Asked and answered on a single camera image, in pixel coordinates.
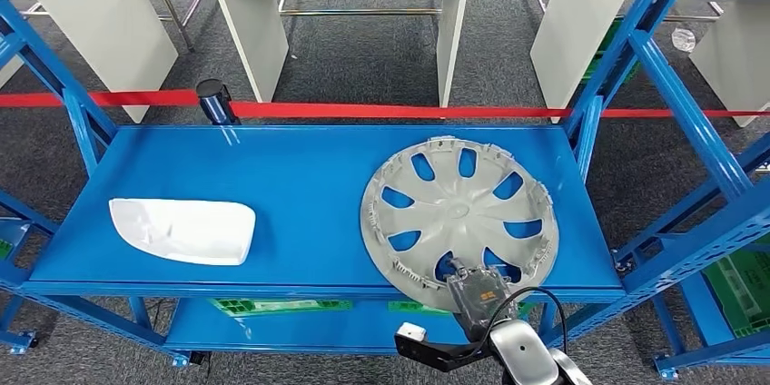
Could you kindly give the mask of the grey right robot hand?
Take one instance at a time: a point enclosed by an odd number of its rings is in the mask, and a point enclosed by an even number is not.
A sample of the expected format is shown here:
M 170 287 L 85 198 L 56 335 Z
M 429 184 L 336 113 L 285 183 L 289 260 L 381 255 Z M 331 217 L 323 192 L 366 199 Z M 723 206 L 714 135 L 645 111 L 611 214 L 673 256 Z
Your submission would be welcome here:
M 490 324 L 516 316 L 517 306 L 510 303 L 494 318 L 496 309 L 511 294 L 508 278 L 496 266 L 471 267 L 451 258 L 449 267 L 454 272 L 446 282 L 458 310 L 454 316 L 470 342 L 480 341 Z

